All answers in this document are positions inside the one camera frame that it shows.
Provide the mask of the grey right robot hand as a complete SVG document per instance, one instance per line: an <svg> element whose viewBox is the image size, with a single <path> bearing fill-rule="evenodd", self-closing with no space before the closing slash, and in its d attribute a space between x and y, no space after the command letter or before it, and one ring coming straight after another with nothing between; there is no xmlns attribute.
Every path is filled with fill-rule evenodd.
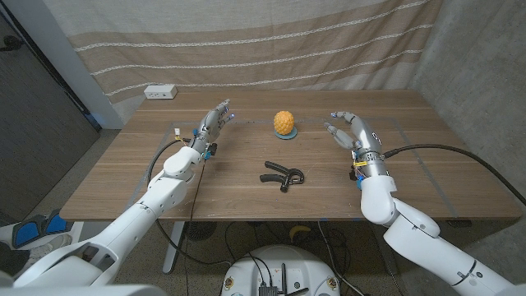
<svg viewBox="0 0 526 296"><path fill-rule="evenodd" d="M344 119L350 126L353 136L331 123L324 122L324 127L334 137L336 143L346 150L353 151L353 158L357 162L384 160L381 140L364 120L350 112L335 112L331 116Z"/></svg>

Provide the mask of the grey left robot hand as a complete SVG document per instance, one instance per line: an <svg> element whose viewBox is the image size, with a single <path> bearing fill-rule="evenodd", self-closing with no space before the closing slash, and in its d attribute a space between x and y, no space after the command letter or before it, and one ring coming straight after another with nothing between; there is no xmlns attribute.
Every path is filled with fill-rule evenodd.
<svg viewBox="0 0 526 296"><path fill-rule="evenodd" d="M233 115L227 116L230 99L226 99L211 109L201 120L199 127L196 129L196 135L190 141L189 146L199 152L205 153L209 144L212 144L220 134L223 126L233 119Z"/></svg>

